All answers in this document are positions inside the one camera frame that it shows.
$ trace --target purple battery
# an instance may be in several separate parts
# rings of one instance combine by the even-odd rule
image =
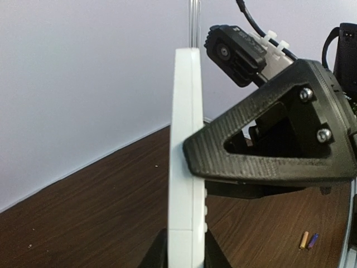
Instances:
[[[319,234],[318,234],[318,233],[315,233],[315,234],[311,237],[309,243],[307,244],[307,249],[308,249],[308,250],[311,249],[311,248],[314,246],[314,244],[315,244],[315,242],[316,242],[316,240],[317,240],[318,237],[319,237]]]

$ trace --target wood grain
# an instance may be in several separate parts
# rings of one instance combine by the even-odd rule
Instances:
[[[135,268],[167,223],[168,136],[157,132],[0,214],[0,267]],[[327,196],[208,197],[207,222],[234,268],[335,268],[348,201],[348,185]],[[304,231],[320,234],[310,251],[298,249]]]

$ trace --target white wall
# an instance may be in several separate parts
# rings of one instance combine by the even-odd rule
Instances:
[[[0,210],[167,125],[188,2],[0,2]]]
[[[356,0],[245,0],[248,10],[260,27],[273,30],[290,43],[291,50],[300,58],[321,61],[324,42],[330,31],[342,22],[357,23]],[[239,25],[252,32],[235,0],[202,0],[201,43],[204,44],[212,25]],[[237,104],[255,85],[238,88],[205,54],[202,49],[204,115],[214,119]],[[329,49],[329,65],[335,60],[336,41]]]

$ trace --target silver screw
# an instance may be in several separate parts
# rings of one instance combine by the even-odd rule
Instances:
[[[221,48],[221,53],[223,56],[227,57],[228,56],[228,50],[225,47]]]
[[[332,133],[327,128],[323,128],[317,132],[316,136],[319,143],[325,143],[328,142],[330,138],[332,138]]]
[[[300,100],[308,102],[313,97],[313,91],[310,88],[303,88],[300,91]]]

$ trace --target cable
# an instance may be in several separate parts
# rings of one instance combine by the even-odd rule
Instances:
[[[248,20],[249,24],[252,26],[252,28],[257,32],[258,35],[260,35],[261,37],[265,37],[266,33],[259,27],[259,25],[255,22],[255,20],[253,19],[252,15],[250,15],[247,7],[245,6],[244,0],[236,0],[237,5],[241,11],[241,13],[244,14],[244,16],[246,17],[246,19]],[[273,44],[274,46],[278,46],[278,42],[275,41],[274,39],[270,39],[269,42],[271,44]],[[288,49],[283,49],[283,52],[292,60],[297,60],[297,56],[294,55],[293,52],[291,52]]]
[[[327,50],[329,49],[329,46],[332,43],[332,41],[336,37],[338,37],[339,34],[340,34],[340,27],[333,28],[324,43],[324,48],[322,49],[322,66],[325,67],[326,69],[329,69],[329,64],[327,63]]]

